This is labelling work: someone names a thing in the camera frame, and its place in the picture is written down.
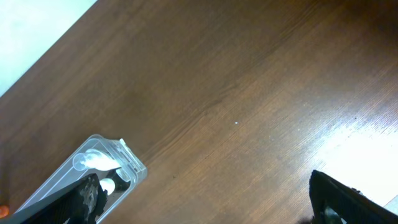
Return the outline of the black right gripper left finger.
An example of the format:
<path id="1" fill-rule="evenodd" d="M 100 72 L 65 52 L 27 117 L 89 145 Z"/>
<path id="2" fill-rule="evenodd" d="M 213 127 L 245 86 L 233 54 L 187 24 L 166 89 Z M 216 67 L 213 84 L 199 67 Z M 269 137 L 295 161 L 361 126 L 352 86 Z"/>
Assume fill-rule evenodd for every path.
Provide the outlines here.
<path id="1" fill-rule="evenodd" d="M 35 204 L 3 218 L 2 224 L 96 224 L 107 202 L 106 191 L 96 174 L 62 188 Z"/>

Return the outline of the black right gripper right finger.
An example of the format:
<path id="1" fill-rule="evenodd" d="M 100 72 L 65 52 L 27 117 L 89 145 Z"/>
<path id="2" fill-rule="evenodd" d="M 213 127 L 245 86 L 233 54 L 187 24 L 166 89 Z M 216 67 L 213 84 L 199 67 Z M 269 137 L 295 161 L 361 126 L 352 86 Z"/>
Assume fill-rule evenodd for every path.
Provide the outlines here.
<path id="1" fill-rule="evenodd" d="M 397 215 L 329 175 L 313 170 L 309 195 L 314 223 L 397 224 Z"/>

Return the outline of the white squeeze bottle clear cap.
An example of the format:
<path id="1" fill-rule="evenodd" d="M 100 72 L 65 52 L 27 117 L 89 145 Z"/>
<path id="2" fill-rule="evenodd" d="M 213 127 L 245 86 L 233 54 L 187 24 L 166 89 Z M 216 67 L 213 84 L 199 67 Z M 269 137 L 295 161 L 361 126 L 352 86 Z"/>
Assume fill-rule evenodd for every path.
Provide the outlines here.
<path id="1" fill-rule="evenodd" d="M 88 149 L 73 157 L 73 168 L 78 171 L 96 169 L 108 171 L 121 168 L 120 163 L 103 151 Z"/>

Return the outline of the clear plastic container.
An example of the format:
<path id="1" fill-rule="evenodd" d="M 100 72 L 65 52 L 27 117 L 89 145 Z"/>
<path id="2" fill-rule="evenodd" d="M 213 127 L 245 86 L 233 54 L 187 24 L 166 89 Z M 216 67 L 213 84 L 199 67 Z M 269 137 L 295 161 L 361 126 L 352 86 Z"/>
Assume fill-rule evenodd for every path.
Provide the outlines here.
<path id="1" fill-rule="evenodd" d="M 107 170 L 86 166 L 90 154 L 107 155 L 113 165 Z M 106 139 L 99 134 L 90 136 L 63 164 L 19 207 L 17 212 L 32 206 L 66 186 L 96 174 L 99 180 L 111 179 L 115 190 L 107 196 L 104 212 L 96 217 L 101 223 L 147 177 L 147 167 L 133 154 L 123 139 Z"/>

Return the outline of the orange effervescent tablet tube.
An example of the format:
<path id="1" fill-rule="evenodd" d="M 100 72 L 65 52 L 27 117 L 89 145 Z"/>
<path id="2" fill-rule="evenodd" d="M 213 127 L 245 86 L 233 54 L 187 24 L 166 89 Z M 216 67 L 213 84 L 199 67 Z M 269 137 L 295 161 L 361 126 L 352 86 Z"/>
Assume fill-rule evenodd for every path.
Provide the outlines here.
<path id="1" fill-rule="evenodd" d="M 4 218 L 9 214 L 9 207 L 6 205 L 0 206 L 0 218 Z"/>

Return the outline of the dark syrup bottle white cap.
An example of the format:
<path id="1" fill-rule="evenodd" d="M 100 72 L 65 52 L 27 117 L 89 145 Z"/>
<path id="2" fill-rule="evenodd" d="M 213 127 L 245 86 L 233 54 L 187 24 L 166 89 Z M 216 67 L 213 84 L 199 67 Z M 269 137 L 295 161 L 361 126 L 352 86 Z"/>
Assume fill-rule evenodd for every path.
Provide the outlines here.
<path id="1" fill-rule="evenodd" d="M 131 182 L 125 181 L 116 169 L 109 171 L 99 183 L 101 188 L 107 192 L 107 195 L 125 192 L 131 185 Z"/>

